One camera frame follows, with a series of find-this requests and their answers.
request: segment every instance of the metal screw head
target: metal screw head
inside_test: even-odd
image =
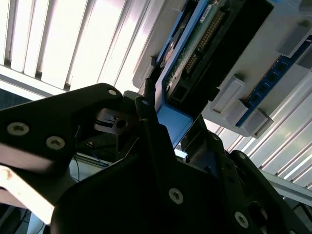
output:
[[[241,159],[246,159],[246,156],[243,153],[239,153]]]
[[[213,134],[213,138],[214,138],[215,140],[219,140],[219,137],[218,137],[216,134]]]
[[[115,90],[109,89],[108,92],[109,92],[111,95],[117,95],[117,93],[116,93]]]
[[[249,226],[248,220],[241,212],[236,211],[234,216],[240,226],[242,226],[243,228],[248,228]]]
[[[52,150],[60,150],[64,148],[65,141],[58,136],[51,136],[46,140],[46,144]]]
[[[150,105],[147,101],[145,101],[145,100],[142,100],[142,102],[143,102],[143,104],[145,104],[145,105]]]
[[[183,194],[176,188],[171,188],[169,190],[169,197],[174,203],[178,205],[183,203]]]
[[[29,127],[25,123],[14,122],[14,123],[10,123],[6,127],[6,130],[11,135],[23,136],[29,132]]]

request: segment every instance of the circuit board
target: circuit board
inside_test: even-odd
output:
[[[170,87],[174,79],[181,77],[183,70],[186,70],[188,73],[192,71],[199,59],[196,52],[201,52],[204,49],[213,31],[217,28],[217,25],[225,15],[224,12],[218,11],[218,8],[222,6],[223,3],[224,1],[219,1],[216,4],[207,5],[206,10],[196,24],[194,31],[167,79],[167,86]]]

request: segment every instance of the blue circuit board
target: blue circuit board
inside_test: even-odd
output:
[[[289,71],[289,69],[296,63],[300,56],[312,43],[312,35],[302,43],[294,55],[289,58],[281,55],[273,64],[271,69],[263,76],[261,81],[254,87],[253,91],[244,101],[245,106],[248,108],[247,112],[237,122],[236,127],[240,127],[257,106],[263,101],[267,94],[276,86],[282,77]]]

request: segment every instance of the blue plastic part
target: blue plastic part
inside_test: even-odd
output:
[[[203,11],[206,9],[207,4],[208,0],[200,0],[199,3],[197,4],[197,7],[194,10],[187,26],[185,27],[184,32],[181,35],[181,38],[178,41],[172,56],[170,57],[170,60],[167,62],[156,83],[155,109],[158,121],[159,123],[167,127],[171,143],[174,148],[179,144],[183,136],[187,133],[188,129],[191,127],[193,119],[190,116],[178,111],[177,109],[171,107],[166,103],[165,97],[166,81],[171,69],[174,66],[174,63],[176,62],[178,56],[182,52],[184,45],[186,44],[191,32],[193,31]]]
[[[267,94],[276,86],[281,78],[288,72],[288,70],[296,63],[300,56],[311,45],[312,35],[302,43],[299,49],[294,55],[289,58],[281,55],[278,60],[273,64],[271,69],[264,75],[262,80],[254,87],[252,93],[245,100],[245,106],[248,108],[247,112],[237,122],[236,126],[240,127],[250,114],[257,108],[257,106],[263,101]]]

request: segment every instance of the mounting hole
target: mounting hole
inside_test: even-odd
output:
[[[121,119],[116,123],[116,127],[121,129],[127,126],[127,124],[128,124],[127,121]]]
[[[246,159],[246,156],[243,153],[239,153],[241,159]]]
[[[25,123],[21,122],[14,122],[10,123],[6,130],[9,134],[14,136],[23,136],[29,132],[29,127]]]
[[[234,216],[235,216],[235,219],[239,223],[240,226],[242,226],[243,228],[249,227],[249,223],[248,223],[247,218],[241,212],[236,211]]]
[[[228,177],[228,180],[229,180],[232,184],[235,184],[235,181],[233,180],[233,178]]]
[[[169,190],[169,197],[174,203],[178,205],[183,203],[183,194],[176,188],[171,188]]]
[[[142,100],[142,103],[149,106],[150,104],[146,100]]]
[[[116,93],[115,90],[109,89],[108,92],[109,92],[111,95],[117,95],[117,93]]]
[[[219,137],[218,137],[216,134],[213,134],[213,138],[214,138],[215,140],[219,140]]]
[[[49,137],[45,143],[52,150],[60,150],[60,149],[64,148],[64,146],[65,146],[64,139],[60,138],[58,136]]]

